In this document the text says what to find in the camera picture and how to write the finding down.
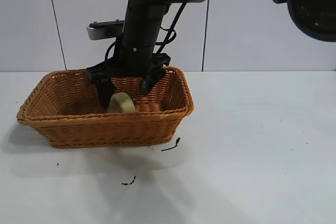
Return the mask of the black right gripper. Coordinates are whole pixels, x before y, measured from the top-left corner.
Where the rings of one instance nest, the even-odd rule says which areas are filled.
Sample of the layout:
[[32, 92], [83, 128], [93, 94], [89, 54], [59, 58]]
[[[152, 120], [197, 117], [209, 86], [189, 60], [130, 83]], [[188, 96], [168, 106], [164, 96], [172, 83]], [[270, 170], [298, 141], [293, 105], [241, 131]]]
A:
[[166, 53], [149, 54], [148, 49], [127, 50], [113, 42], [107, 49], [104, 60], [86, 69], [89, 80], [96, 81], [100, 106], [106, 110], [117, 87], [110, 78], [143, 77], [140, 93], [148, 95], [152, 88], [166, 75], [163, 65], [168, 66], [171, 58]]

